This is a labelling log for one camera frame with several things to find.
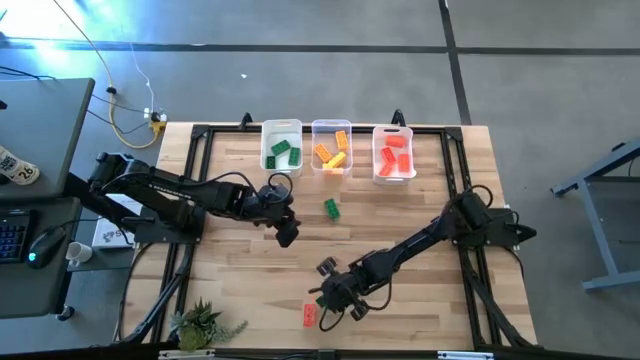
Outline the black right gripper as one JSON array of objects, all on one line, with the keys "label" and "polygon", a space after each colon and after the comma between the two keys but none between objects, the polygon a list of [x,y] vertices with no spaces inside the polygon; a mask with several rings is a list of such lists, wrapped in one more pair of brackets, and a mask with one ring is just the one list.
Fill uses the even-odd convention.
[{"label": "black right gripper", "polygon": [[324,280],[320,286],[309,289],[308,293],[319,296],[317,303],[322,307],[322,314],[336,314],[352,307],[350,315],[359,321],[369,312],[369,306],[362,299],[368,289],[366,274],[357,263],[350,264],[347,272],[337,271],[336,265],[333,257],[324,259],[317,266]]}]

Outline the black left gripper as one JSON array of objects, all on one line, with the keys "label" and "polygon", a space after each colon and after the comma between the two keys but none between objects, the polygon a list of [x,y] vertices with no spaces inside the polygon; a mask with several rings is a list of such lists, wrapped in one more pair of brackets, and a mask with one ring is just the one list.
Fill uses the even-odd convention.
[{"label": "black left gripper", "polygon": [[264,185],[249,198],[249,220],[256,226],[275,228],[275,238],[282,248],[288,248],[299,235],[301,224],[290,205],[293,196],[281,184]]}]

